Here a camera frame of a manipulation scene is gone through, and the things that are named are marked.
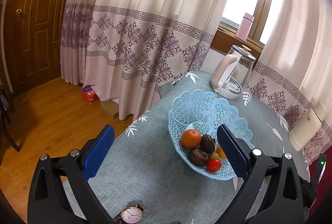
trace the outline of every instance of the glass kettle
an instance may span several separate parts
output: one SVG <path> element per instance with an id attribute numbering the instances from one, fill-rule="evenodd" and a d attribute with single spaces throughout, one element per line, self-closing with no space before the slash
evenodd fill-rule
<path id="1" fill-rule="evenodd" d="M 256 58 L 251 49 L 233 45 L 211 77 L 213 90 L 225 98 L 237 98 L 246 87 Z"/>

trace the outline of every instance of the tomato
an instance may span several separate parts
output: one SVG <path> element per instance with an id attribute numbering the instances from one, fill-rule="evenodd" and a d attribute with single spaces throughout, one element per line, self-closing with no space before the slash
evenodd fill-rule
<path id="1" fill-rule="evenodd" d="M 211 159 L 208 161 L 206 168 L 209 172 L 216 172 L 221 168 L 221 161 L 219 159 Z"/>

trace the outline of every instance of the basket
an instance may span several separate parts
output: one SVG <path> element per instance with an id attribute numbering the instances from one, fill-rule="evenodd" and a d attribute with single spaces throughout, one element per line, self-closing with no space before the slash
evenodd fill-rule
<path id="1" fill-rule="evenodd" d="M 222 123 L 227 125 L 235 137 L 242 138 L 251 149 L 254 148 L 250 143 L 252 132 L 248 129 L 247 121 L 239 117 L 236 107 L 229 105 L 224 98 L 217 98 L 212 92 L 203 92 L 200 89 L 193 93 L 185 91 L 173 100 L 168 113 L 168 130 L 177 153 L 194 171 L 215 180 L 229 180 L 236 177 L 229 161 L 220 159 L 222 167 L 214 173 L 207 171 L 205 166 L 198 167 L 189 161 L 187 157 L 189 149 L 181 145 L 180 138 L 187 129 L 196 129 L 202 135 L 212 136 L 217 146 L 216 130 Z"/>

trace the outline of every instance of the metal bolt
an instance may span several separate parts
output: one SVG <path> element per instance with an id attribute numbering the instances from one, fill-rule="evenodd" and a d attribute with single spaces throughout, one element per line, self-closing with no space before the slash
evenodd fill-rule
<path id="1" fill-rule="evenodd" d="M 40 160 L 45 160 L 45 159 L 47 159 L 47 154 L 42 154 L 42 155 L 40 156 Z"/>
<path id="2" fill-rule="evenodd" d="M 71 155 L 71 156 L 78 156 L 79 153 L 80 153 L 79 150 L 74 149 L 74 150 L 72 150 L 72 151 L 70 152 L 70 155 Z"/>
<path id="3" fill-rule="evenodd" d="M 285 154 L 285 157 L 286 157 L 287 159 L 292 159 L 292 155 L 291 155 L 290 153 L 286 153 L 286 154 Z"/>
<path id="4" fill-rule="evenodd" d="M 257 155 L 257 156 L 262 154 L 262 151 L 260 149 L 253 149 L 252 152 L 254 155 Z"/>

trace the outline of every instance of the gray tablecloth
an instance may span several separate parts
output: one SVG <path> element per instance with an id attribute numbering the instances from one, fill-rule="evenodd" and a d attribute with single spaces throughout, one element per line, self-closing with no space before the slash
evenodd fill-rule
<path id="1" fill-rule="evenodd" d="M 233 180 L 208 179 L 191 170 L 175 152 L 169 137 L 168 111 L 173 99 L 183 91 L 212 91 L 210 74 L 187 73 L 170 90 L 172 85 L 160 88 L 161 100 L 114 141 L 96 177 L 89 180 L 112 217 L 123 207 L 139 203 L 145 209 L 142 224 L 169 224 L 175 220 L 183 224 L 192 220 L 194 224 L 213 224 L 240 189 L 241 179 L 235 190 Z M 291 146 L 287 126 L 277 113 L 248 93 L 229 103 L 248 121 L 255 147 L 271 156 L 290 152 L 299 175 L 309 181 L 303 151 L 297 152 Z M 257 212 L 268 181 L 266 177 L 248 217 Z M 68 181 L 64 188 L 74 212 L 83 217 Z"/>

